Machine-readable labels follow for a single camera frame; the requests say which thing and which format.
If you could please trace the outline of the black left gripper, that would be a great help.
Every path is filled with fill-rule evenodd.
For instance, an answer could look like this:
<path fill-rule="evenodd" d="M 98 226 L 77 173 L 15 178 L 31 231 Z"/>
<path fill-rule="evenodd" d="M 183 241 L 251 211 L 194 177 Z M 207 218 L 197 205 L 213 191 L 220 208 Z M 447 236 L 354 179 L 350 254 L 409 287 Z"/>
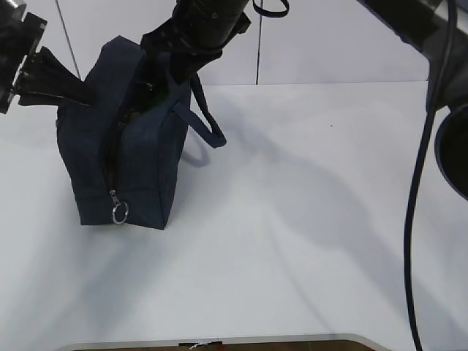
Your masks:
<path fill-rule="evenodd" d="M 15 77 L 27 56 L 23 64 L 23 89 L 16 89 L 19 105 L 96 102 L 96 92 L 63 66 L 48 48 L 42 47 L 34 54 L 47 24 L 45 19 L 30 12 L 23 17 L 20 10 L 1 11 L 1 113 L 7 113 L 10 108 L 15 95 Z"/>

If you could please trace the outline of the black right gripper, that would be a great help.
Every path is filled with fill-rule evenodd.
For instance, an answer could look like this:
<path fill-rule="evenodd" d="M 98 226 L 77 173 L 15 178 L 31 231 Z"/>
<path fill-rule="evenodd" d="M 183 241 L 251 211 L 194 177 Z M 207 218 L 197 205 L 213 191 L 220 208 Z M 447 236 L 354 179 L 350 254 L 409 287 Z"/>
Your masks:
<path fill-rule="evenodd" d="M 175 7 L 170 19 L 140 41 L 153 56 L 143 74 L 143 106 L 174 106 L 174 81 L 183 83 L 220 58 L 250 24 L 243 7 Z"/>

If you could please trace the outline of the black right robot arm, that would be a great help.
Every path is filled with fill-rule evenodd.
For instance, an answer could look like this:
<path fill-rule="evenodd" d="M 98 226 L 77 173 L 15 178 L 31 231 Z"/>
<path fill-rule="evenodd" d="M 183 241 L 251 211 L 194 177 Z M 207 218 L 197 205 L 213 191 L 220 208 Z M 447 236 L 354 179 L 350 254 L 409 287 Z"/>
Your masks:
<path fill-rule="evenodd" d="M 382 38 L 388 32 L 424 57 L 426 109 L 450 114 L 434 152 L 445 180 L 467 195 L 467 3 L 465 1 L 285 1 L 261 18 L 285 18 L 285 32 L 260 29 L 257 77 L 263 83 L 351 83 L 419 78 Z"/>

